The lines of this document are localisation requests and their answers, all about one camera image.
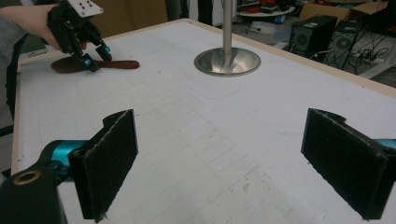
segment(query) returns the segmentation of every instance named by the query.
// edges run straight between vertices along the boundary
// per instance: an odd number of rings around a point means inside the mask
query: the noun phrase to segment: black textured pad
[[[309,109],[302,153],[362,218],[381,218],[396,177],[393,149],[338,115]]]
[[[133,110],[104,119],[104,128],[68,158],[84,218],[99,222],[137,155]]]

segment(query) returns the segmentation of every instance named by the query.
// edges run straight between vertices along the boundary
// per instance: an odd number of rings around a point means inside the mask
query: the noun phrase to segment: round metal plate
[[[223,48],[207,50],[195,58],[195,67],[211,76],[237,77],[253,72],[262,62],[260,57],[250,50],[238,48],[231,50],[228,60],[225,58]]]

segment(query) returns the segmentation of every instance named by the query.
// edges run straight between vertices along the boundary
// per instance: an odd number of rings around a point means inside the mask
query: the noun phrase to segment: brown spatula
[[[136,69],[140,65],[137,61],[94,61],[101,68]],[[62,58],[55,61],[50,65],[50,67],[57,73],[75,73],[84,70],[79,62],[72,57]]]

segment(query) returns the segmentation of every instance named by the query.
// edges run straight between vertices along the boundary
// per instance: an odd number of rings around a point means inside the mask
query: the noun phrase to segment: sleeve
[[[26,32],[17,24],[0,15],[0,71],[11,63],[12,51]]]

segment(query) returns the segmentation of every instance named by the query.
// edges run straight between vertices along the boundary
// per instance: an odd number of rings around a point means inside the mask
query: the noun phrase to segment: white table
[[[50,69],[57,53],[21,67],[14,173],[50,141],[90,139],[104,117],[132,108],[140,154],[102,223],[366,223],[301,153],[306,112],[394,138],[395,89],[237,35],[233,46],[257,53],[261,67],[205,75],[193,60],[221,47],[221,30],[190,20],[106,43],[114,60],[141,67],[60,75]],[[59,191],[69,223],[92,223],[73,183]],[[396,223],[395,193],[370,223]]]

